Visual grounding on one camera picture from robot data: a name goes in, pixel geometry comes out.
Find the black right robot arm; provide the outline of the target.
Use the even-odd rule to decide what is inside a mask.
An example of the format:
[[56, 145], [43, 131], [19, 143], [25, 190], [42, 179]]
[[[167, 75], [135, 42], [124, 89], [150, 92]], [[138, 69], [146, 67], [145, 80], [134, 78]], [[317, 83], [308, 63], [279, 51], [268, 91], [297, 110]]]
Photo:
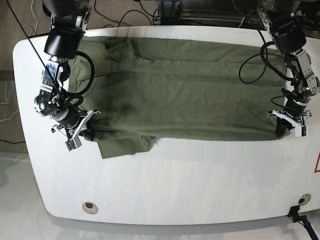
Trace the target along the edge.
[[[79, 109], [95, 77], [93, 61], [79, 51], [91, 7], [87, 0], [45, 0], [43, 5], [51, 14], [51, 27], [44, 47], [49, 60], [42, 71], [39, 95], [34, 100], [35, 111], [55, 120], [58, 130], [65, 129], [66, 143], [75, 149], [78, 136], [90, 141], [95, 137], [89, 120], [96, 111]], [[69, 61], [75, 57], [87, 60], [90, 67], [89, 82], [79, 92], [68, 92], [63, 88], [63, 83], [71, 76]]]

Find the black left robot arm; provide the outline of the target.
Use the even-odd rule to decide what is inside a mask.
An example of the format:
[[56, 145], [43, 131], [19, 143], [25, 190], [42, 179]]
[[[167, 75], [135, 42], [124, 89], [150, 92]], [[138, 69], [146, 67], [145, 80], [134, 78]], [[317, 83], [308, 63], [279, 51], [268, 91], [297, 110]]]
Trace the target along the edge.
[[[275, 136], [281, 139], [287, 131], [293, 129], [299, 137], [305, 137], [307, 127], [304, 111], [311, 97], [320, 92], [320, 81], [312, 70], [310, 56], [303, 49], [307, 39], [293, 10], [281, 13], [258, 6], [255, 11], [272, 39], [270, 42], [264, 42], [260, 48], [259, 56], [264, 62], [264, 68], [270, 68], [293, 86], [292, 91], [282, 88], [281, 97], [287, 101], [285, 105], [280, 106], [280, 110], [274, 109], [270, 112], [276, 117]], [[271, 45], [280, 51], [293, 77], [285, 76], [269, 62], [268, 46]]]

